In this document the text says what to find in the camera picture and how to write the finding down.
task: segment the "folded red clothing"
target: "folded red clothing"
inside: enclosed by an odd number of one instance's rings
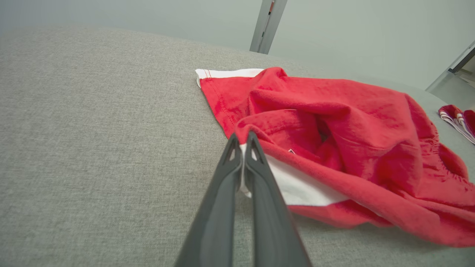
[[[462,115],[466,131],[471,134],[472,137],[475,137],[475,112],[473,110],[465,110]]]
[[[440,118],[454,127],[468,141],[475,144],[475,117],[472,110],[462,112],[455,105],[445,105],[439,108]]]
[[[227,137],[254,131],[291,211],[337,227],[398,226],[475,246],[475,186],[407,94],[283,69],[208,71],[199,85]]]

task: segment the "red and white garment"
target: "red and white garment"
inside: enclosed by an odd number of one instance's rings
[[[439,115],[472,144],[475,144],[475,113],[473,110],[462,112],[455,105],[445,105],[439,109]]]
[[[197,69],[227,137],[252,130],[292,212],[350,228],[398,226],[475,246],[475,186],[407,94],[283,69]]]

